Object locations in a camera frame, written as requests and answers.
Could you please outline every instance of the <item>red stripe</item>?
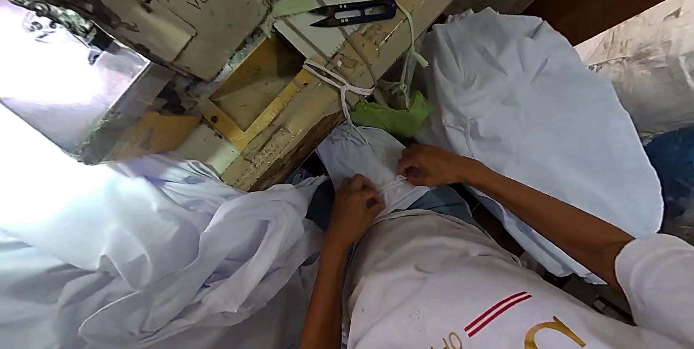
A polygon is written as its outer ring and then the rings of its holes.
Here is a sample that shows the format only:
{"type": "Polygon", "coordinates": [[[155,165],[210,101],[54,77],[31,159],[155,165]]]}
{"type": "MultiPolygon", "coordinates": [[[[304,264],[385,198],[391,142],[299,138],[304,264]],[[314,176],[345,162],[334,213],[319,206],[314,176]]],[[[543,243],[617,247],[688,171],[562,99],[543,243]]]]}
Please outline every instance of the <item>red stripe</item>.
{"type": "Polygon", "coordinates": [[[495,309],[498,309],[502,304],[506,303],[507,301],[509,301],[509,300],[511,300],[511,299],[513,299],[513,298],[517,298],[518,296],[525,295],[525,293],[527,293],[527,292],[523,291],[523,292],[515,293],[514,295],[511,295],[511,296],[509,296],[508,298],[506,298],[506,299],[504,299],[504,300],[501,300],[500,302],[496,303],[496,304],[493,305],[490,309],[486,310],[482,315],[478,316],[477,319],[475,319],[475,320],[473,320],[472,322],[470,322],[470,324],[467,325],[467,326],[465,327],[465,331],[467,332],[468,330],[470,330],[471,328],[473,328],[473,326],[474,326],[477,322],[479,322],[479,321],[481,321],[482,319],[484,319],[484,317],[486,317],[487,315],[489,315],[489,314],[490,314],[491,312],[493,312],[495,309]]]}
{"type": "Polygon", "coordinates": [[[479,325],[478,327],[476,327],[473,331],[469,332],[468,335],[469,335],[470,337],[472,337],[473,335],[477,334],[477,332],[479,332],[479,331],[481,330],[482,327],[487,326],[487,325],[489,324],[489,322],[491,322],[492,320],[494,320],[497,316],[501,315],[501,313],[503,313],[504,311],[508,310],[509,308],[515,306],[516,304],[518,304],[518,303],[520,303],[520,302],[522,302],[522,301],[524,301],[524,300],[528,300],[528,299],[530,299],[530,298],[532,298],[532,295],[527,295],[527,296],[524,296],[524,297],[522,297],[522,298],[516,299],[516,300],[514,300],[513,302],[510,302],[510,303],[507,304],[506,306],[502,307],[502,309],[500,309],[499,311],[495,312],[494,315],[491,316],[491,318],[487,319],[487,320],[484,321],[481,325],[479,325]]]}

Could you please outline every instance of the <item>pile of white fabric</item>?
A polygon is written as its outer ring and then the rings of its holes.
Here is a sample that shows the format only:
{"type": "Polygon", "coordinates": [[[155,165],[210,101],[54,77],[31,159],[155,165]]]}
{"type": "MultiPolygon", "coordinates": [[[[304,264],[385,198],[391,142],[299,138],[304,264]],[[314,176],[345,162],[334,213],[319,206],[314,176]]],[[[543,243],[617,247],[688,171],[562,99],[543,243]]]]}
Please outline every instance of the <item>pile of white fabric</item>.
{"type": "MultiPolygon", "coordinates": [[[[435,25],[422,54],[434,111],[416,135],[481,160],[635,237],[660,229],[660,183],[607,77],[537,17],[468,12],[435,25]]],[[[479,191],[508,232],[555,275],[584,266],[479,191]]]]}
{"type": "Polygon", "coordinates": [[[317,153],[330,174],[335,190],[342,180],[361,174],[373,182],[386,208],[378,215],[406,210],[425,193],[427,186],[414,186],[398,174],[404,146],[379,128],[342,123],[318,146],[317,153]]]}
{"type": "MultiPolygon", "coordinates": [[[[248,194],[197,161],[166,155],[87,167],[13,127],[23,146],[2,153],[4,348],[141,348],[190,327],[206,335],[190,338],[208,341],[201,348],[287,283],[283,291],[308,306],[312,280],[302,269],[313,269],[322,233],[304,216],[324,179],[248,194]]],[[[14,138],[5,134],[6,143],[14,138]]],[[[268,318],[287,314],[275,306],[268,318]]],[[[302,319],[305,309],[291,311],[302,319]]],[[[254,322],[263,335],[286,339],[264,323],[254,322]]],[[[165,346],[185,347],[176,338],[165,346]]]]}

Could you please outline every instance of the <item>drawstring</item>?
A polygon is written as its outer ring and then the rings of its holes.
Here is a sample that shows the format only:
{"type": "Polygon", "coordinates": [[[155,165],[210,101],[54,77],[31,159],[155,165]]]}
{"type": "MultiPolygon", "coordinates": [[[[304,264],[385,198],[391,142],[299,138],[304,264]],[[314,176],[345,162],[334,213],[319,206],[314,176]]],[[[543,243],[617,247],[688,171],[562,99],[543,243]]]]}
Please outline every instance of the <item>drawstring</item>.
{"type": "Polygon", "coordinates": [[[321,66],[320,64],[318,64],[312,60],[304,61],[303,68],[304,68],[304,70],[307,70],[309,73],[316,76],[318,79],[340,89],[340,101],[342,101],[342,112],[345,115],[345,119],[347,120],[347,123],[353,126],[352,118],[349,116],[349,107],[347,106],[347,100],[345,99],[345,94],[347,93],[347,91],[351,91],[352,93],[360,94],[362,96],[369,96],[370,94],[373,93],[373,90],[375,87],[372,87],[370,89],[365,89],[363,87],[356,87],[354,85],[350,85],[349,82],[347,82],[347,79],[342,78],[338,74],[326,69],[325,67],[321,66]],[[318,71],[314,70],[312,67],[315,67],[318,70],[322,70],[323,72],[325,72],[329,76],[342,82],[342,85],[335,82],[334,80],[332,80],[328,77],[325,77],[323,74],[318,73],[318,71]]]}

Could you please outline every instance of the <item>white shirt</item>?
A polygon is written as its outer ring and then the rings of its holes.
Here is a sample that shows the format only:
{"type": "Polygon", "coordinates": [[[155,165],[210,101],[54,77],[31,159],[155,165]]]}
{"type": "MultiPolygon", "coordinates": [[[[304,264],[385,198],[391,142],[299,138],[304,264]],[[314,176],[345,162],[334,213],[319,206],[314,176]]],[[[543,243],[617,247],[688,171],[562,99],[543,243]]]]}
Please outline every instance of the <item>white shirt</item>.
{"type": "Polygon", "coordinates": [[[618,256],[616,274],[638,327],[546,283],[459,219],[396,212],[352,257],[348,348],[694,347],[694,247],[664,234],[639,238],[618,256]]]}

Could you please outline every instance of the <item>black scissors handle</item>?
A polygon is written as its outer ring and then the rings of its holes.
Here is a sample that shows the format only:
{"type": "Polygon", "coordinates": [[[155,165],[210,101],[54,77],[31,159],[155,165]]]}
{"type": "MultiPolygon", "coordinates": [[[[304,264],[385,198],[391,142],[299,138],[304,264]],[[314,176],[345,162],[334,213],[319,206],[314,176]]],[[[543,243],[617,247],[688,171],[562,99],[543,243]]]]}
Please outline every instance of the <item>black scissors handle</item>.
{"type": "Polygon", "coordinates": [[[365,0],[321,6],[320,8],[309,10],[308,13],[327,16],[326,18],[311,24],[312,27],[339,27],[344,25],[355,25],[370,23],[373,21],[388,20],[395,17],[395,13],[397,11],[398,4],[395,3],[395,0],[365,0]],[[382,8],[382,11],[375,14],[369,14],[367,9],[372,8],[382,8]],[[360,14],[358,16],[351,17],[335,17],[336,13],[351,11],[359,11],[360,14]]]}

